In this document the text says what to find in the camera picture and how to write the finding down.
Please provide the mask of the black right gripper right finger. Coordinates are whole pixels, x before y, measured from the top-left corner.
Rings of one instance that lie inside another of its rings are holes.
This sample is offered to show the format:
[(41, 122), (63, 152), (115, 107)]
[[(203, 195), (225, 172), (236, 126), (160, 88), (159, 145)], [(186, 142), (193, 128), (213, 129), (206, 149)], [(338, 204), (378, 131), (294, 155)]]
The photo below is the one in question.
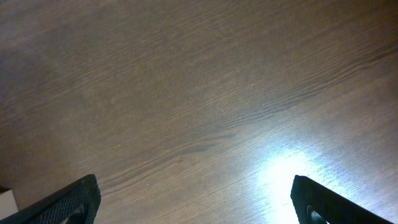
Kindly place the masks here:
[(300, 224), (392, 224), (306, 176), (294, 177), (290, 198)]

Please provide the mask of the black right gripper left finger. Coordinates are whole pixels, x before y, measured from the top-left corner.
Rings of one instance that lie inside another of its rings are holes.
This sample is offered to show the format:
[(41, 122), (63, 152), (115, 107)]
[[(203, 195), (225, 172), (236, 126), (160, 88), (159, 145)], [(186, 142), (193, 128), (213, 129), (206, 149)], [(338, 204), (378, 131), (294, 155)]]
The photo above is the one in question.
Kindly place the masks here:
[(101, 203), (96, 176), (88, 174), (1, 220), (1, 224), (93, 224)]

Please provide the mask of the brown cardboard box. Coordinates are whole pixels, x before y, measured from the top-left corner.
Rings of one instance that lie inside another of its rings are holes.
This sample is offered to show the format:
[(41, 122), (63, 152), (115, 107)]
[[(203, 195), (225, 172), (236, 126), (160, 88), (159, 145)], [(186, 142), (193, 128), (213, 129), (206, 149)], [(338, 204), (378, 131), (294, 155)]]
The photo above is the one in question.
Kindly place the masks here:
[(0, 193), (0, 220), (3, 220), (19, 211), (15, 196), (11, 189), (1, 187)]

